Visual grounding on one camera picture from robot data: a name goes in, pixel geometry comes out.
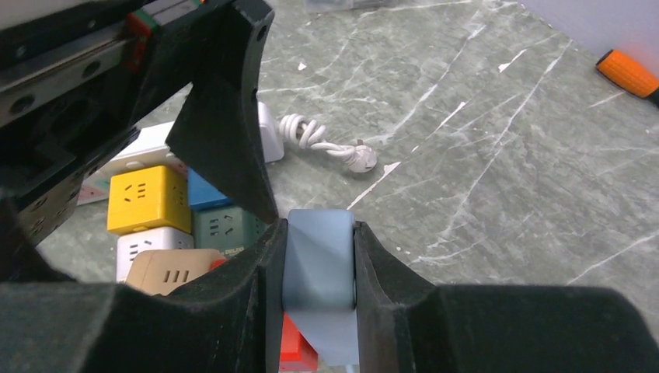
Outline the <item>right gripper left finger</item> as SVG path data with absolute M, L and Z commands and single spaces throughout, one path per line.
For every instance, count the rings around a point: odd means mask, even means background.
M 167 296 L 70 281 L 1 223 L 3 372 L 275 372 L 288 224 Z

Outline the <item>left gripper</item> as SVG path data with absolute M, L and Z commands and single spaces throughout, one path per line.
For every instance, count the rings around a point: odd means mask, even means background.
M 15 222 L 52 270 L 38 244 L 138 121 L 193 86 L 211 18 L 229 2 L 1 3 L 1 223 Z

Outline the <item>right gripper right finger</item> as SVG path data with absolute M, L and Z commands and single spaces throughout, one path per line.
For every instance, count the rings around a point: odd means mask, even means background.
M 354 230 L 363 372 L 656 372 L 642 315 L 609 288 L 435 285 Z

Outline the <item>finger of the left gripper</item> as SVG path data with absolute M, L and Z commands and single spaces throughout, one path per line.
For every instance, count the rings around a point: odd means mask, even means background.
M 278 218 L 258 117 L 265 1 L 231 1 L 211 18 L 193 86 L 166 140 L 189 168 L 266 223 Z

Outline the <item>blue cube socket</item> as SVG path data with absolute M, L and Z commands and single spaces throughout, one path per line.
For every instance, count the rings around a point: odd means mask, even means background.
M 188 169 L 187 184 L 188 203 L 193 211 L 224 207 L 233 203 L 191 168 Z

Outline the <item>white power strip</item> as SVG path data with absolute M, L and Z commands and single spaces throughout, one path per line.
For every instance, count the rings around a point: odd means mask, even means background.
M 326 127 L 301 114 L 275 120 L 267 105 L 242 120 L 239 115 L 195 122 L 177 121 L 138 129 L 138 136 L 109 161 L 92 168 L 77 193 L 77 204 L 107 200 L 110 183 L 138 170 L 169 171 L 184 176 L 187 203 L 195 211 L 237 204 L 259 215 L 276 211 L 266 165 L 284 157 L 284 142 L 339 159 L 353 173 L 378 163 L 375 150 L 362 141 L 338 145 L 326 140 Z

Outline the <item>red cube socket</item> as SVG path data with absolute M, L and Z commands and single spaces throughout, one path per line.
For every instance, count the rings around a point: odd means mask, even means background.
M 279 371 L 317 371 L 319 357 L 299 332 L 292 319 L 284 313 Z

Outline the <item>yellow cube socket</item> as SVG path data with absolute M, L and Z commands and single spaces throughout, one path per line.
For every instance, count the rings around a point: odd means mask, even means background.
M 106 228 L 115 235 L 172 227 L 191 233 L 187 178 L 168 166 L 115 175 L 110 179 Z

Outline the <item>beige cube socket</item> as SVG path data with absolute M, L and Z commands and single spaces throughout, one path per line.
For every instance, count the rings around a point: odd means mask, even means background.
M 125 284 L 148 295 L 168 295 L 228 259 L 216 249 L 159 249 L 139 253 Z

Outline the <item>dark green cube socket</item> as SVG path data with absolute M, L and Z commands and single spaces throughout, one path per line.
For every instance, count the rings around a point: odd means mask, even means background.
M 197 249 L 216 249 L 232 258 L 254 244 L 267 225 L 248 211 L 226 206 L 193 213 L 193 237 Z

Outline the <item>light blue power strip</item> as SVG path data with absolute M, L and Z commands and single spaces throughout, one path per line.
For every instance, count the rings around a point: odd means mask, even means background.
M 354 228 L 346 210 L 288 215 L 283 307 L 329 366 L 359 363 Z

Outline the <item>white cube socket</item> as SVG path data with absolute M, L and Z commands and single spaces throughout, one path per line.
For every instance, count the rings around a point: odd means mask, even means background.
M 193 247 L 192 235 L 172 227 L 152 228 L 122 235 L 117 240 L 116 281 L 126 280 L 139 253 L 149 250 L 192 249 Z

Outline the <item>clear plastic organizer box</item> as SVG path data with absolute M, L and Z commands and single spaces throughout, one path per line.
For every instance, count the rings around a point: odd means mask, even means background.
M 307 12 L 337 12 L 352 9 L 373 9 L 381 7 L 395 7 L 398 0 L 304 0 Z

